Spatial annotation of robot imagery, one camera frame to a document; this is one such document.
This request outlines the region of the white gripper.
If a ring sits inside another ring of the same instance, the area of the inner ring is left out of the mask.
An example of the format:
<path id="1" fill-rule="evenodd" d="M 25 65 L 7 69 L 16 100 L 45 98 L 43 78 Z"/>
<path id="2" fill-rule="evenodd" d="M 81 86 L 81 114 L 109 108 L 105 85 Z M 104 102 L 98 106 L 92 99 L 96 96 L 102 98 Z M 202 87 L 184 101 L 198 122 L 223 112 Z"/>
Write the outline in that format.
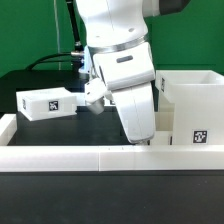
<path id="1" fill-rule="evenodd" d="M 112 92 L 128 141 L 148 141 L 155 134 L 154 101 L 151 83 Z"/>

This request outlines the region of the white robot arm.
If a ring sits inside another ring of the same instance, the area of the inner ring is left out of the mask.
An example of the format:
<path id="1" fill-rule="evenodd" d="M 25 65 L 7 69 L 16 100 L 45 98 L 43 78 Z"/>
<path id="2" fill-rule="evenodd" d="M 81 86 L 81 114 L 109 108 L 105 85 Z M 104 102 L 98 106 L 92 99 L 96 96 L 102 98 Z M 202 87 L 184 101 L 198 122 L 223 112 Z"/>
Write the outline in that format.
<path id="1" fill-rule="evenodd" d="M 148 141 L 155 133 L 155 70 L 145 19 L 181 12 L 190 1 L 76 0 L 93 69 L 86 103 L 99 114 L 104 100 L 113 100 L 131 143 Z"/>

